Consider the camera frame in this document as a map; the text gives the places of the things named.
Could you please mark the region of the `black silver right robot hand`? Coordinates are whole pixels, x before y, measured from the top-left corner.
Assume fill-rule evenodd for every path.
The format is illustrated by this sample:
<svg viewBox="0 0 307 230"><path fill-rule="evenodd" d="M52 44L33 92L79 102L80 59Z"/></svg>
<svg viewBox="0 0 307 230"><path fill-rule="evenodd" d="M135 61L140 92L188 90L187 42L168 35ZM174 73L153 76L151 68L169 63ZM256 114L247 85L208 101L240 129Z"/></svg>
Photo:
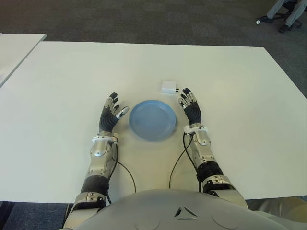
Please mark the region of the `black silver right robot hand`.
<svg viewBox="0 0 307 230"><path fill-rule="evenodd" d="M189 125L202 124L201 110L196 97L189 88L184 88L178 99L185 115L189 120Z"/></svg>

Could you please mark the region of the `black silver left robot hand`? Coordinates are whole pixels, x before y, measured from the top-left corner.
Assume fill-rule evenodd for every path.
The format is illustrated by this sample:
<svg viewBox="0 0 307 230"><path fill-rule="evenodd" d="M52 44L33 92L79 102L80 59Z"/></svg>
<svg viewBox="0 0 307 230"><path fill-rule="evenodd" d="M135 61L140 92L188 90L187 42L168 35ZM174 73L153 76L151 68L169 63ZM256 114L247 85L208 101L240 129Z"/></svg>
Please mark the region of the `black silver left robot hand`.
<svg viewBox="0 0 307 230"><path fill-rule="evenodd" d="M118 120L129 111L130 108L128 106L118 111L119 105L116 104L117 102L118 94L116 92L111 93L105 101L99 120L100 132L112 132Z"/></svg>

